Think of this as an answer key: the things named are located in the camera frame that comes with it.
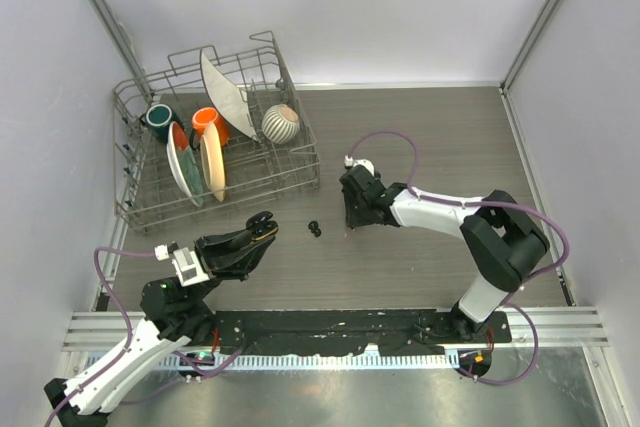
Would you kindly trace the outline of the white square plate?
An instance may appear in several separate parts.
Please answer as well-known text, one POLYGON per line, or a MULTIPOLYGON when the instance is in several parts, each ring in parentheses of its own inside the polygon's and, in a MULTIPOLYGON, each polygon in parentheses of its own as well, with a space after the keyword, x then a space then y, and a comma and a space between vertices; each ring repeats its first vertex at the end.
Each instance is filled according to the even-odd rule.
POLYGON ((240 133, 255 142, 260 142, 246 96, 217 70, 204 50, 200 51, 200 70, 206 93, 219 114, 240 133))

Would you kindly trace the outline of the beige plate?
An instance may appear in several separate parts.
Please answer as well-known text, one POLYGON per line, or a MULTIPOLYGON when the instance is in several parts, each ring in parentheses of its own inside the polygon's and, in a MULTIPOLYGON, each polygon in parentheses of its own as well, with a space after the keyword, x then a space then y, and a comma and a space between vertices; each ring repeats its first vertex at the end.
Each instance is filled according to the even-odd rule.
POLYGON ((200 138, 200 156, 207 188, 223 202, 226 195, 226 175, 222 147, 214 124, 209 124, 200 138))

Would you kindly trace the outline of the red teal floral plate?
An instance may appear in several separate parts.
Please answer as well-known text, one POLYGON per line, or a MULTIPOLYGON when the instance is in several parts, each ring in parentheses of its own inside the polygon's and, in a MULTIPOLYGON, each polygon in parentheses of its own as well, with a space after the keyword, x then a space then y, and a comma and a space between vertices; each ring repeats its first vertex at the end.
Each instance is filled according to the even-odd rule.
POLYGON ((202 207, 204 188, 200 172, 185 131, 177 121, 172 121, 169 125, 166 154, 180 191, 193 205, 202 207))

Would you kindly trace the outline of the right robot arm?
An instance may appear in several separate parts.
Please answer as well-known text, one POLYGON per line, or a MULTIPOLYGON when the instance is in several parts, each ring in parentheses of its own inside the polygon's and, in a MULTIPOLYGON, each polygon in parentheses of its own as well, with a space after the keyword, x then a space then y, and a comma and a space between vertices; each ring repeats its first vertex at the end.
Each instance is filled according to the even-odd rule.
POLYGON ((487 197, 452 197, 393 183, 386 187, 373 164, 346 160, 340 177, 346 225, 423 228, 463 240, 478 274, 452 308, 453 335, 472 342, 488 319, 515 293, 549 250, 531 210, 500 190, 487 197))

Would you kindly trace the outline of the black earbud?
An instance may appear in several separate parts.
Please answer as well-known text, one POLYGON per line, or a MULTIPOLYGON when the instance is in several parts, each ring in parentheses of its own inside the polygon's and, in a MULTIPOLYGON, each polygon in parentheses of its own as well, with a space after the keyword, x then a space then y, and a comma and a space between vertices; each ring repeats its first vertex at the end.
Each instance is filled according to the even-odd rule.
POLYGON ((322 235, 319 223, 315 220, 309 222, 308 229, 315 237, 320 237, 322 235))

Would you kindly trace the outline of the teal mug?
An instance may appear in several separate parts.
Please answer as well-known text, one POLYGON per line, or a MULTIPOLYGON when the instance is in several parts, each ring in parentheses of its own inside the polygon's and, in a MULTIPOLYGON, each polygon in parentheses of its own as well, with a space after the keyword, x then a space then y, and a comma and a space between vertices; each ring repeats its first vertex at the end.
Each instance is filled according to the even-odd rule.
POLYGON ((176 122, 180 127, 184 127, 183 122, 177 112, 166 104, 154 104, 150 106, 139 118, 151 135, 163 144, 167 144, 170 126, 176 122))

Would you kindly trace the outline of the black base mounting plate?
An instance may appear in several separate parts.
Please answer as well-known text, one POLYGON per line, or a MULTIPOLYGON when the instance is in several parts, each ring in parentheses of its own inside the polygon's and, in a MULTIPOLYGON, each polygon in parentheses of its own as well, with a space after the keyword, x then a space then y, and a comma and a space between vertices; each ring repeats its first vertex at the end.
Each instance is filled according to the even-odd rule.
POLYGON ((218 311, 214 319, 223 354, 344 357, 374 345, 382 356, 431 355, 451 345, 512 341, 501 311, 481 324, 436 309, 218 311))

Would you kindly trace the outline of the orange mug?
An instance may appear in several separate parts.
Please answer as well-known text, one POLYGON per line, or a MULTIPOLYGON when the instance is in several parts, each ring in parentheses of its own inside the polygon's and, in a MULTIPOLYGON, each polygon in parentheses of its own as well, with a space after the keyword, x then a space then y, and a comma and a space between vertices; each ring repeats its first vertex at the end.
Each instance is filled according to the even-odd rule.
POLYGON ((197 110, 192 118, 192 131, 189 136, 189 145, 192 149, 198 149, 195 139, 200 139, 209 124, 214 124, 220 139, 220 144, 225 146, 231 139, 231 133, 225 120, 214 107, 204 107, 197 110))

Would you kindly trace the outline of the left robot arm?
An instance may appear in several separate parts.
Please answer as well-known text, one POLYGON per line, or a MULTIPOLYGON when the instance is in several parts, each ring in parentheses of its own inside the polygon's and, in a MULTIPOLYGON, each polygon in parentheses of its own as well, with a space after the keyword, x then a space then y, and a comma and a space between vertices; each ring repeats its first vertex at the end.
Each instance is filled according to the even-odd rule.
POLYGON ((245 281, 275 241, 278 224, 269 211, 250 217, 244 228, 202 236, 193 247, 158 245, 151 257, 170 261, 176 272, 146 283, 138 323, 129 315, 124 339, 96 364, 73 378, 54 378, 44 391, 51 421, 63 426, 104 426, 120 401, 161 359, 182 347, 211 340, 218 327, 205 298, 222 282, 245 281))

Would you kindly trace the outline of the black earbud charging case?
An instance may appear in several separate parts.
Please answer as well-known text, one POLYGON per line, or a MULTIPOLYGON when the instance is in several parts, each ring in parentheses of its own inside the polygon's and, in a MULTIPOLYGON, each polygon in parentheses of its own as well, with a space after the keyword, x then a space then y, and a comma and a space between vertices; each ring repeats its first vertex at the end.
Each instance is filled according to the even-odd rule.
POLYGON ((274 214, 270 211, 262 211, 246 221, 246 229, 250 232, 253 242, 261 241, 278 232, 279 226, 273 216, 274 214))

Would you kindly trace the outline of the striped grey white bowl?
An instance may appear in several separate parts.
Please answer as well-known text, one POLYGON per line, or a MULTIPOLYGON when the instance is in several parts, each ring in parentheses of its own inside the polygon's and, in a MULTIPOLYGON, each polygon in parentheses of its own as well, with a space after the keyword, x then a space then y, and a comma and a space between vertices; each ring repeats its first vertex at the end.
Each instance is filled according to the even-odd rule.
POLYGON ((262 120, 264 136, 274 144, 282 145, 293 140, 299 133, 299 115, 286 104, 271 106, 262 120))

